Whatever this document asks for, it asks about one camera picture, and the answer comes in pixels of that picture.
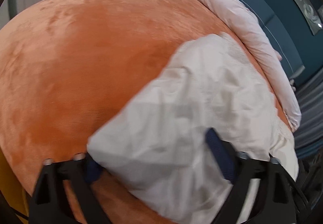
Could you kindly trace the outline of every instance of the gray curtain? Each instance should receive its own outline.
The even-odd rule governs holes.
[[[302,112],[299,129],[294,133],[299,158],[310,156],[323,147],[323,68],[296,92]]]

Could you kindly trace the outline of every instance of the blue headboard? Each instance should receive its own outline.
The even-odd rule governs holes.
[[[298,51],[284,25],[264,0],[240,0],[258,18],[272,47],[282,56],[281,65],[289,79],[305,69]]]

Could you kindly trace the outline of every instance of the bed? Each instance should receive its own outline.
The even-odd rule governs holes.
[[[206,0],[44,0],[1,29],[0,147],[27,192],[44,159],[85,152],[88,137],[155,79],[185,41],[225,32],[267,81],[275,81],[262,54],[242,42],[245,34],[213,9]],[[273,51],[269,55],[274,59]],[[279,82],[268,87],[278,96],[278,116],[295,130],[300,114],[291,88],[282,96]],[[76,219],[84,223],[65,184]],[[115,224],[172,223],[107,172],[92,189]]]

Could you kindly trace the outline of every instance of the white cloth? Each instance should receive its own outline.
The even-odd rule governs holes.
[[[295,131],[300,125],[301,111],[275,50],[259,26],[257,17],[239,0],[199,1],[239,37],[258,61]]]
[[[219,136],[252,158],[279,158],[296,179],[294,138],[277,116],[273,94],[228,35],[183,44],[146,85],[88,142],[93,159],[160,215],[181,224],[208,224],[231,189],[204,134]],[[255,199],[252,181],[239,223]]]

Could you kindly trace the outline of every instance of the orange blanket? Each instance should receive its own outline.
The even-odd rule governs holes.
[[[180,44],[221,31],[264,76],[197,0],[44,0],[17,15],[0,31],[0,146],[23,187],[33,192],[44,159],[85,152],[88,137],[159,75]],[[277,100],[276,107],[288,125]],[[171,223],[106,172],[92,188],[114,224]]]

